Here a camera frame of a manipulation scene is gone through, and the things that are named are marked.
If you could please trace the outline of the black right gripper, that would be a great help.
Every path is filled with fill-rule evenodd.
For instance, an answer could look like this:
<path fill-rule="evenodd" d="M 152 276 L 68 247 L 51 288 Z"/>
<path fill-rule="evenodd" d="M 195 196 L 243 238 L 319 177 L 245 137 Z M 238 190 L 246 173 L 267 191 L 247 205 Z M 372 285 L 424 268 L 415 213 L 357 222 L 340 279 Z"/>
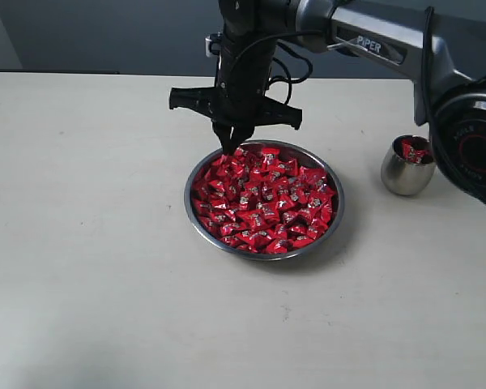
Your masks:
<path fill-rule="evenodd" d="M 288 125 L 299 129 L 301 109 L 265 96 L 276 44 L 276 38 L 262 32 L 237 35 L 225 24 L 215 85 L 172 88 L 169 108 L 190 109 L 210 118 L 226 156 L 250 139 L 256 126 Z"/>

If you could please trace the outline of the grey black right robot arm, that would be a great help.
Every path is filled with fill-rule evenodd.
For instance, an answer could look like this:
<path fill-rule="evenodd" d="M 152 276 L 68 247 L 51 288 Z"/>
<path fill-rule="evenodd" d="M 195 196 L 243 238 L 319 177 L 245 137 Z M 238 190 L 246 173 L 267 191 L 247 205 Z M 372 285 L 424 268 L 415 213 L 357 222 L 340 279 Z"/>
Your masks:
<path fill-rule="evenodd" d="M 256 127 L 298 128 L 302 112 L 266 95 L 279 46 L 337 50 L 411 80 L 414 120 L 428 125 L 438 168 L 486 205 L 486 23 L 366 1 L 222 1 L 224 26 L 206 40 L 209 88 L 173 88 L 171 109 L 211 120 L 231 154 Z"/>

